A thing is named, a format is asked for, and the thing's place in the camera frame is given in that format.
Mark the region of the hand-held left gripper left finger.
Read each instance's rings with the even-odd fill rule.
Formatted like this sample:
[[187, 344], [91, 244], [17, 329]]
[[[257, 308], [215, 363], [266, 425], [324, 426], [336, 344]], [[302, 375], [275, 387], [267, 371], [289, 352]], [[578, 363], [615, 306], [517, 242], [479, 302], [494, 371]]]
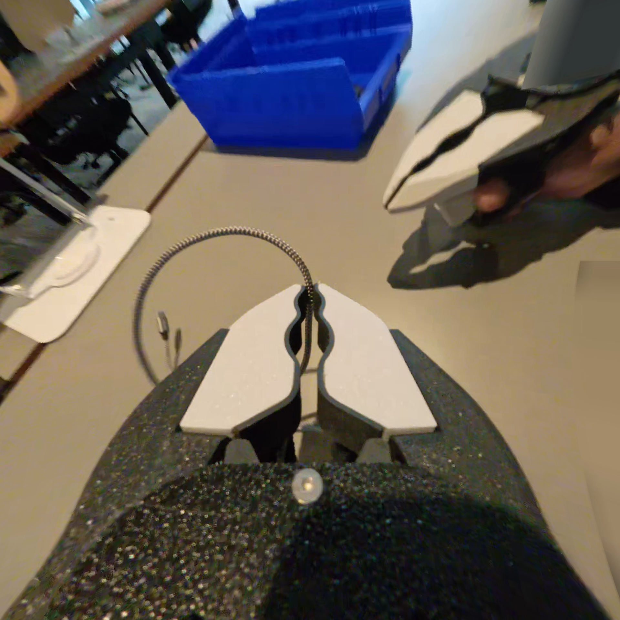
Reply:
[[247, 440], [260, 462], [294, 461], [304, 301], [305, 288], [294, 284], [229, 328], [181, 418], [181, 431]]

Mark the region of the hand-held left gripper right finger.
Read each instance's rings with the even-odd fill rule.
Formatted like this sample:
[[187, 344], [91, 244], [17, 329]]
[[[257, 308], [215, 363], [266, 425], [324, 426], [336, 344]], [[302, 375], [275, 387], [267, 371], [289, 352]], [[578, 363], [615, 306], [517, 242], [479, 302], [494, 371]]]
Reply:
[[397, 462], [395, 438], [438, 429], [430, 406], [376, 314], [324, 283], [315, 293], [317, 423], [356, 462]]

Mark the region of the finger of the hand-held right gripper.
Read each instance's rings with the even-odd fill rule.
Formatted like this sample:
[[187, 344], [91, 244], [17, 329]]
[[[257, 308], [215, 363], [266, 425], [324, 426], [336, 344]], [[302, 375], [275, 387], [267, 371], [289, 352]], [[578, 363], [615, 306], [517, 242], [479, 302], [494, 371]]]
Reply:
[[426, 166], [428, 158], [439, 154], [439, 146], [458, 132], [468, 129], [484, 114], [480, 92], [463, 90], [432, 119], [428, 120], [402, 153], [383, 196], [383, 204], [390, 204], [401, 183], [419, 164]]
[[465, 142], [440, 154], [428, 167], [407, 175], [395, 196], [385, 201], [389, 213], [434, 207], [446, 223], [456, 227], [475, 211], [472, 192], [480, 167], [518, 139], [538, 129], [538, 112], [499, 112], [485, 119]]

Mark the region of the person's right hand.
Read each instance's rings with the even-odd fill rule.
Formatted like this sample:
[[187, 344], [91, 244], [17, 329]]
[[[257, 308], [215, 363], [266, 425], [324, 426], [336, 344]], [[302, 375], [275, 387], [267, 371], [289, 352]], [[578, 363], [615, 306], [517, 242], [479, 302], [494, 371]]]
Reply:
[[521, 190], [506, 177], [480, 184], [472, 199], [476, 211], [513, 211], [535, 199], [568, 200], [585, 197], [619, 176], [619, 114], [592, 125], [546, 166], [533, 189]]

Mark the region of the blue plastic bin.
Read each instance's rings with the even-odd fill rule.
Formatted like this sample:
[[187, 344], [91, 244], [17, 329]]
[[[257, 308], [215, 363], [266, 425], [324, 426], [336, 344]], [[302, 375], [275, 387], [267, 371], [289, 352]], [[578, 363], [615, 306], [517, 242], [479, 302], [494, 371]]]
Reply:
[[412, 26], [410, 1], [283, 1], [237, 12], [167, 80], [220, 148], [355, 150]]

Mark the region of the black office chair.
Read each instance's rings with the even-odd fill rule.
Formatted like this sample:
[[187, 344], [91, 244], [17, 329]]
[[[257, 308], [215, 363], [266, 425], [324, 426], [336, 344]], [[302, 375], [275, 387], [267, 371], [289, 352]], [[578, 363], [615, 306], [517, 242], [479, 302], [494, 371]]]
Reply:
[[128, 157], [119, 137], [130, 121], [149, 135], [133, 111], [124, 83], [93, 72], [84, 75], [21, 122], [20, 132], [54, 164], [67, 166], [87, 156], [88, 165], [97, 168], [104, 155], [119, 164]]

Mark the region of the brown-edged office table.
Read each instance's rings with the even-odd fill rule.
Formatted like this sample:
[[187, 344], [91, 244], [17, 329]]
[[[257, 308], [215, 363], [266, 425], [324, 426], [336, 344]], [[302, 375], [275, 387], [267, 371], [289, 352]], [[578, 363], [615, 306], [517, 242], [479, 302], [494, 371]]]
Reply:
[[73, 51], [47, 48], [25, 58], [22, 68], [1, 65], [1, 126], [16, 127], [60, 89], [84, 74], [112, 44], [151, 22], [170, 1], [130, 1], [105, 17], [81, 21], [71, 29], [78, 38]]

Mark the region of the white flat base plate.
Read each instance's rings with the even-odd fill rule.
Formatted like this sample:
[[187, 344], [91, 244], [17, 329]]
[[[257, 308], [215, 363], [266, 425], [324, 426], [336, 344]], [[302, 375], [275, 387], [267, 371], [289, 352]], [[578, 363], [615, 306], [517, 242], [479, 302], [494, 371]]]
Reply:
[[150, 222], [131, 208], [84, 212], [1, 159], [1, 325], [38, 344], [63, 336]]

